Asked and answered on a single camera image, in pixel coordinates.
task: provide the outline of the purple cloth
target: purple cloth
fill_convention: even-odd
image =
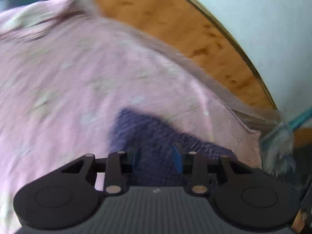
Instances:
[[[174,142],[180,143],[187,152],[200,152],[210,159],[218,159],[221,155],[236,158],[232,151],[178,133],[156,117],[123,109],[111,135],[112,152],[128,151],[133,141],[139,142],[142,149],[138,169],[129,177],[129,183],[137,186],[185,186],[189,182],[175,169],[171,157]]]

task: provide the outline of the pink fabric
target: pink fabric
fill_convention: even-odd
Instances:
[[[46,5],[65,14],[71,2]],[[23,9],[0,14],[0,24]],[[124,107],[261,166],[259,134],[178,64],[101,19],[76,15],[53,26],[35,40],[39,26],[0,38],[0,233],[19,227],[12,199],[24,184],[85,153],[107,156]]]

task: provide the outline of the wall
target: wall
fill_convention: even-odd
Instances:
[[[197,1],[239,43],[288,119],[312,106],[312,0]]]

